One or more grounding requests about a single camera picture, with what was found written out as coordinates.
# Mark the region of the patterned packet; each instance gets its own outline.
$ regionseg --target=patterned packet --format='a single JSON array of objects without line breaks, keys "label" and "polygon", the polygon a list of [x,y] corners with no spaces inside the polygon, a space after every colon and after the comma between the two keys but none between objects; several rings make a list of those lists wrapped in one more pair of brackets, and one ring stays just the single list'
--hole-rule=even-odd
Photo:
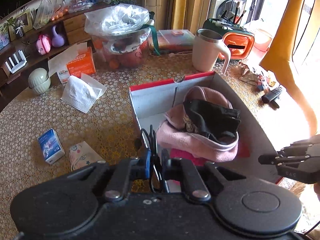
[{"label": "patterned packet", "polygon": [[103,161],[100,155],[97,154],[85,141],[70,147],[69,159],[72,171],[97,161]]}]

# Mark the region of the yellow chair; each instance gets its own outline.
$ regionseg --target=yellow chair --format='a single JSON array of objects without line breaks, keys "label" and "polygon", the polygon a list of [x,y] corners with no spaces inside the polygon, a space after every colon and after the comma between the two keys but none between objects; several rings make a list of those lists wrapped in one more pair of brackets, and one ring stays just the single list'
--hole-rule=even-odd
[{"label": "yellow chair", "polygon": [[288,1],[276,36],[269,51],[261,60],[260,66],[266,70],[271,70],[276,75],[280,84],[287,89],[289,95],[301,107],[309,123],[310,136],[312,136],[317,131],[316,115],[295,83],[298,77],[292,61],[292,53],[303,3],[304,0]]}]

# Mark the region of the small blue and white box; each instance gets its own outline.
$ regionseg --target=small blue and white box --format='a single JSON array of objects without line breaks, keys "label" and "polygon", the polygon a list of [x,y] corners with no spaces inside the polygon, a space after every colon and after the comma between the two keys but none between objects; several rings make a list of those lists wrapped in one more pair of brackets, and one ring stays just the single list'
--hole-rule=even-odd
[{"label": "small blue and white box", "polygon": [[49,164],[54,163],[56,160],[65,155],[57,133],[53,129],[50,129],[41,135],[38,138],[38,142],[40,144],[44,160]]}]

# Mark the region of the stainless steel mug rim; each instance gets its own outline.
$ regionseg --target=stainless steel mug rim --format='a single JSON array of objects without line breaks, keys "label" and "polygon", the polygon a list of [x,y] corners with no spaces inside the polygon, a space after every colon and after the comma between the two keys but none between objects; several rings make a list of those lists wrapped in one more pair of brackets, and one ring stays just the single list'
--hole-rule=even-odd
[{"label": "stainless steel mug rim", "polygon": [[222,40],[222,36],[219,33],[209,29],[197,30],[196,36],[204,41],[211,43],[219,43]]}]

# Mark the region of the ribbed ceramic bowl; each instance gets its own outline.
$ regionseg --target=ribbed ceramic bowl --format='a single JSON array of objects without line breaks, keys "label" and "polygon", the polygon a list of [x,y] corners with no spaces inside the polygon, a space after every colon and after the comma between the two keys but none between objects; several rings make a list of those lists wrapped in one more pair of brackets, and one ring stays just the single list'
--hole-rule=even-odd
[{"label": "ribbed ceramic bowl", "polygon": [[48,80],[48,72],[44,68],[37,68],[31,72],[28,78],[29,87],[32,89]]},{"label": "ribbed ceramic bowl", "polygon": [[42,84],[34,87],[34,88],[32,89],[32,91],[33,91],[36,95],[41,95],[41,94],[45,93],[45,92],[49,89],[50,85],[51,85],[51,79],[48,78],[44,83],[42,83]]}]

